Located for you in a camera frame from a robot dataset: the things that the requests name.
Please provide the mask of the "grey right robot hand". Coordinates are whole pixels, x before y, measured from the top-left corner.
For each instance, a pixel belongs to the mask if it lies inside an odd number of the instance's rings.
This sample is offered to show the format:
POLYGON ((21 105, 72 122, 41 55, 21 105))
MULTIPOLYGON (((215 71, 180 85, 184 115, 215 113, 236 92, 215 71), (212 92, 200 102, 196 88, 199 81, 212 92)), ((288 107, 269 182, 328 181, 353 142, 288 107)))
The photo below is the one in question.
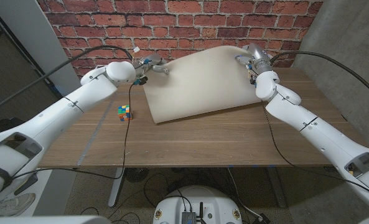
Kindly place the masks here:
POLYGON ((271 66, 269 54, 259 45, 250 43, 249 45, 244 45, 242 49, 247 51, 248 56, 242 54, 235 57, 241 64, 252 68, 271 66))

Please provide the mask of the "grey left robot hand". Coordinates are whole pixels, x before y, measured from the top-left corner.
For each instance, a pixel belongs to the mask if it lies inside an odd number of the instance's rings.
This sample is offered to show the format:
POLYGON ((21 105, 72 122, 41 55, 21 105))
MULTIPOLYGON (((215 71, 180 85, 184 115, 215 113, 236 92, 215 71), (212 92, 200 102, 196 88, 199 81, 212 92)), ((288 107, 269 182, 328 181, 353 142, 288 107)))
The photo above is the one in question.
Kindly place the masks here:
POLYGON ((156 73, 169 74, 169 69, 165 66, 167 61, 163 59, 159 54, 152 54, 138 60, 138 65, 135 67, 140 73, 152 70, 156 73))

